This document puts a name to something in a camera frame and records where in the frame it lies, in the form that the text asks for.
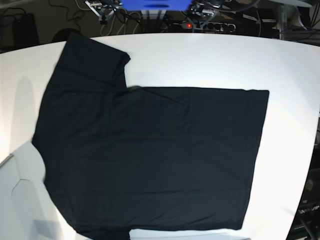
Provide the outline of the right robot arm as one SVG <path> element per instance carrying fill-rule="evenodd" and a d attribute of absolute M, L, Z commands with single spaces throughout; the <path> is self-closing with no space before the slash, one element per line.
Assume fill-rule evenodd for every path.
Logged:
<path fill-rule="evenodd" d="M 116 4 L 113 0 L 86 0 L 84 3 L 98 17 L 101 25 L 107 25 L 115 13 Z"/>

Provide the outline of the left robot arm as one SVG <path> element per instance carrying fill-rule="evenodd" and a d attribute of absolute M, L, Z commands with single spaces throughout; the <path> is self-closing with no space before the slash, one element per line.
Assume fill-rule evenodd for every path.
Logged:
<path fill-rule="evenodd" d="M 205 17 L 215 17 L 219 12 L 211 6 L 207 6 L 202 2 L 193 2 L 189 7 L 189 13 L 196 19 Z"/>

